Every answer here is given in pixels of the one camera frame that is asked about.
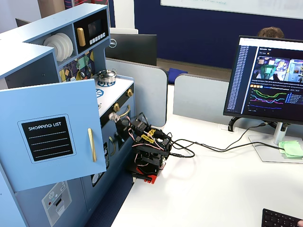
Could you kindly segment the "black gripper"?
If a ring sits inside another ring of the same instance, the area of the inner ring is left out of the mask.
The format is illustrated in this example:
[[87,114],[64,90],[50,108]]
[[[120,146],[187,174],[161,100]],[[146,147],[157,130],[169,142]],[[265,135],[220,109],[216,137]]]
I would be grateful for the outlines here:
[[129,123],[129,128],[138,132],[144,132],[145,129],[147,128],[147,125],[149,124],[147,117],[144,115],[144,113],[139,113],[136,116],[136,120],[134,121],[128,120],[128,123]]

